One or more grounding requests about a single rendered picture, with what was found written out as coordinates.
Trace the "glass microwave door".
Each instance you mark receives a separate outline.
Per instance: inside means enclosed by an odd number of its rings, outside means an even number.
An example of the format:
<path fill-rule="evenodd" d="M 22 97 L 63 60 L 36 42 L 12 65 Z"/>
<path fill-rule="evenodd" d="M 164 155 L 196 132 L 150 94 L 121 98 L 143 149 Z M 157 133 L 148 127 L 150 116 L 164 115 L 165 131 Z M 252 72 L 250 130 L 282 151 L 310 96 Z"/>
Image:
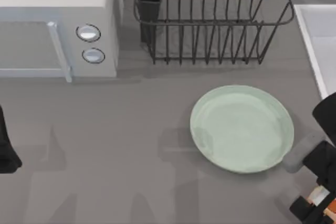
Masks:
<path fill-rule="evenodd" d="M 0 6 L 0 78 L 65 78 L 47 22 L 57 23 L 68 59 L 57 8 Z"/>

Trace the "small round microwave knob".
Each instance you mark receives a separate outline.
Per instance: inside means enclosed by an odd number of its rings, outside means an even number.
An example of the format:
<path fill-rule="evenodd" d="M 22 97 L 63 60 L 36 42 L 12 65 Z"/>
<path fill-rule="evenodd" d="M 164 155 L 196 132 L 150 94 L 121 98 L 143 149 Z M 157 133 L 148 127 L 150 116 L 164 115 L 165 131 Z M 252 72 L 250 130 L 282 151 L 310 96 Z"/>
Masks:
<path fill-rule="evenodd" d="M 91 64 L 100 64 L 104 62 L 106 58 L 104 52 L 98 48 L 89 48 L 83 50 L 81 55 L 84 61 Z"/>

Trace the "pale green plate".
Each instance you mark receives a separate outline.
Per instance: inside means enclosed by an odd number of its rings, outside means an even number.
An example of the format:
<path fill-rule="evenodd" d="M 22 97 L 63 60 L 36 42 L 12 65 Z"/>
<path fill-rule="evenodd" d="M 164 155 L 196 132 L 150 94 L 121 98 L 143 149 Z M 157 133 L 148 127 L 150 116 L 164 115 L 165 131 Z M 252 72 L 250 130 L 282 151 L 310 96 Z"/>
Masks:
<path fill-rule="evenodd" d="M 190 114 L 190 133 L 212 164 L 251 174 L 281 163 L 292 149 L 295 127 L 286 107 L 268 92 L 228 85 L 197 100 Z"/>

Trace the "large round microwave knob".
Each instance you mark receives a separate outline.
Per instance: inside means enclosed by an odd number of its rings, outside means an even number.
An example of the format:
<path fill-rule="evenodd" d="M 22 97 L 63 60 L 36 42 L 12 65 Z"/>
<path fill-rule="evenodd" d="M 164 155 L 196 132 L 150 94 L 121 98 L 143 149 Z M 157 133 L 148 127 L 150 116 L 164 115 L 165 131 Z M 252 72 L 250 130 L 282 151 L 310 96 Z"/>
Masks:
<path fill-rule="evenodd" d="M 101 31 L 92 24 L 84 24 L 76 28 L 76 35 L 85 42 L 95 42 L 100 39 Z"/>

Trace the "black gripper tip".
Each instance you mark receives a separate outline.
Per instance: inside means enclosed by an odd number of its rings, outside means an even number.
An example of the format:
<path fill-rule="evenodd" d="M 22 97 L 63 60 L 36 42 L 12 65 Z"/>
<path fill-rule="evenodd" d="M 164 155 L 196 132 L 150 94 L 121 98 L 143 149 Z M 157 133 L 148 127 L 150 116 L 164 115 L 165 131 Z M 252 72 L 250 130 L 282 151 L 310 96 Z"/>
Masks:
<path fill-rule="evenodd" d="M 0 106 L 0 174 L 15 173 L 22 165 L 23 162 L 9 140 L 4 112 Z"/>

